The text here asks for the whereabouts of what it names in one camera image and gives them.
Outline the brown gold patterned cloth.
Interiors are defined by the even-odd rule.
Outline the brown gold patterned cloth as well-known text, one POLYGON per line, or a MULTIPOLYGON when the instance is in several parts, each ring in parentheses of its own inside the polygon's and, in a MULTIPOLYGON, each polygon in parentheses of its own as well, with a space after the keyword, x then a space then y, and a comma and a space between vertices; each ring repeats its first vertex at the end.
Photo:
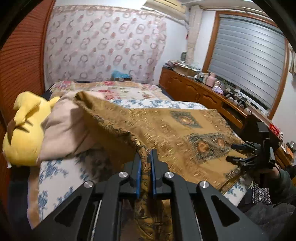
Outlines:
POLYGON ((242 140, 214 109, 128 109, 86 92, 78 92, 74 101, 83 110, 92 138, 107 154, 114 171, 139 154, 142 176, 134 215, 144 240, 174 238, 170 203, 152 198, 151 150, 157 151, 159 160, 167 163, 171 172, 189 182, 206 180, 226 192, 240 178, 240 168, 226 158, 241 157, 231 145, 242 140))

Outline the black white patterned garment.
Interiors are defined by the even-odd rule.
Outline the black white patterned garment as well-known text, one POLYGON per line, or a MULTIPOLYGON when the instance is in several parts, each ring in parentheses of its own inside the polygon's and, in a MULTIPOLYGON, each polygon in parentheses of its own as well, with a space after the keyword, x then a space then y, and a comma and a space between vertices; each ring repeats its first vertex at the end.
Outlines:
POLYGON ((261 188, 254 181, 252 182, 251 201, 253 204, 263 203, 271 204, 270 194, 268 188, 261 188))

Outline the white blue floral sheet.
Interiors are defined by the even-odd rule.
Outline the white blue floral sheet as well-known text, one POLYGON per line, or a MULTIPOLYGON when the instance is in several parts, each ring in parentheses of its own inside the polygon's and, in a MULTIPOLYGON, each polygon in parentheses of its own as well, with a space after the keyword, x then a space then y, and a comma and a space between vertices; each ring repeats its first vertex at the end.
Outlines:
POLYGON ((41 162, 37 197, 39 220, 45 219, 83 182, 97 182, 106 177, 108 171, 110 167, 102 149, 41 162))

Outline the purple small object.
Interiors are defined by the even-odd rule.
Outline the purple small object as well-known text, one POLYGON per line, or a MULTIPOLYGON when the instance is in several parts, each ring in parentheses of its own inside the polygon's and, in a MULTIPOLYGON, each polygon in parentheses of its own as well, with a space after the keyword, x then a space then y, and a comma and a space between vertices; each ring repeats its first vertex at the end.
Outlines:
POLYGON ((224 91, 221 89, 220 86, 214 85, 212 90, 220 95, 224 95, 224 91))

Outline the pink bottle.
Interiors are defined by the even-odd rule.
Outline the pink bottle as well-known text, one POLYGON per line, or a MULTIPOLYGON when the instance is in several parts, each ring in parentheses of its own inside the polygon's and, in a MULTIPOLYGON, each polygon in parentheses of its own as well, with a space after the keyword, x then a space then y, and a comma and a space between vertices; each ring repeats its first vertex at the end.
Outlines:
POLYGON ((214 73, 210 73, 206 80, 206 85, 209 87, 213 87, 215 85, 216 75, 214 73))

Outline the beige cloth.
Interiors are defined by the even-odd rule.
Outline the beige cloth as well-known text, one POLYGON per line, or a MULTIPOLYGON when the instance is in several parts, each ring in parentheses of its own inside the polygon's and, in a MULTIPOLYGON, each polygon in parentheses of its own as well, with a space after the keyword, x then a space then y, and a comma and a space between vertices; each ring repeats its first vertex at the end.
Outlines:
POLYGON ((89 149, 100 150, 84 120, 83 110, 74 103, 75 91, 64 94, 42 122, 44 138, 37 164, 74 157, 89 149))

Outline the wooden sideboard cabinet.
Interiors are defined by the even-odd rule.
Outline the wooden sideboard cabinet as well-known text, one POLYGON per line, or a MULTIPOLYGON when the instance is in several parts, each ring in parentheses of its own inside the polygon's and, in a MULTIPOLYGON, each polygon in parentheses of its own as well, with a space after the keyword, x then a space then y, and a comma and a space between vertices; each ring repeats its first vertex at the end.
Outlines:
POLYGON ((256 127, 257 121, 262 121, 267 126, 271 124, 270 119, 252 106, 245 109, 238 107, 207 85, 184 77, 169 68, 162 68, 159 86, 173 100, 197 102, 208 109, 217 110, 244 141, 254 142, 254 138, 250 134, 251 130, 256 127))

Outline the grey window blind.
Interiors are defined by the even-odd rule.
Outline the grey window blind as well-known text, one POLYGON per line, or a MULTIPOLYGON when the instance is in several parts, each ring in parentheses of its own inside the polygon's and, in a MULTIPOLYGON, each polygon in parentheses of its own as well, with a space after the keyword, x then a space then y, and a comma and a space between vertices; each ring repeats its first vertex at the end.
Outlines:
POLYGON ((278 92, 285 60, 285 37, 268 23, 220 15, 208 70, 238 86, 265 109, 278 92))

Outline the yellow plush toy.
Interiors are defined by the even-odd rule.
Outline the yellow plush toy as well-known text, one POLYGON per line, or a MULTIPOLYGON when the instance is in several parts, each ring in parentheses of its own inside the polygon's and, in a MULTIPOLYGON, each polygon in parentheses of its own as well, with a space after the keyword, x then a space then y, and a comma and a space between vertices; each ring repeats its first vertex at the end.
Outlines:
POLYGON ((41 124, 59 99, 47 101, 29 91, 17 96, 13 106, 16 115, 9 122, 3 140, 3 156, 8 164, 36 165, 44 138, 41 124))

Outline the blue folded cloth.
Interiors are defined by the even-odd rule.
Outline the blue folded cloth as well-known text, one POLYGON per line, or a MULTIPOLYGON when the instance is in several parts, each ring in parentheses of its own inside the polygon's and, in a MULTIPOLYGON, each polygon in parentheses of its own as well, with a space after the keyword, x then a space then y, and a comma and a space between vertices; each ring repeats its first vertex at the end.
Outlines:
POLYGON ((132 77, 129 74, 121 73, 120 71, 114 70, 111 74, 112 81, 131 81, 132 77))

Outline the air conditioner unit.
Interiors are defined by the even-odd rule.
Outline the air conditioner unit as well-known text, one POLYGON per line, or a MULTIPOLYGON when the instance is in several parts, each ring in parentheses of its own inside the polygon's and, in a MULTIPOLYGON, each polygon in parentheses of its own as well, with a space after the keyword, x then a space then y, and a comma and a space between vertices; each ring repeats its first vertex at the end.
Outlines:
POLYGON ((186 18, 186 6, 176 0, 146 0, 144 6, 165 13, 179 20, 186 18))

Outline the circle patterned curtain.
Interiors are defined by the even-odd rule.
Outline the circle patterned curtain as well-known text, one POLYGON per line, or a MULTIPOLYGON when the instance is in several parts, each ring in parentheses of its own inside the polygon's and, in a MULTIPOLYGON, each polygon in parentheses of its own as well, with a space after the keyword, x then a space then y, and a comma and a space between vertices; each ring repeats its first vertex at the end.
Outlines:
POLYGON ((114 71, 152 84, 166 41, 165 18, 156 13, 110 6, 57 6, 45 42, 45 84, 106 81, 114 71))

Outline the wooden louvered closet door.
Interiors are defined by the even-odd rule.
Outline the wooden louvered closet door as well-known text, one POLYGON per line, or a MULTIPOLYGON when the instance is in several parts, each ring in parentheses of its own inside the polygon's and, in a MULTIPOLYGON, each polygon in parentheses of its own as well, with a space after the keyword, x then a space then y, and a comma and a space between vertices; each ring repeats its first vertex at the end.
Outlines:
POLYGON ((44 47, 55 1, 1 1, 1 137, 24 91, 45 92, 44 47))

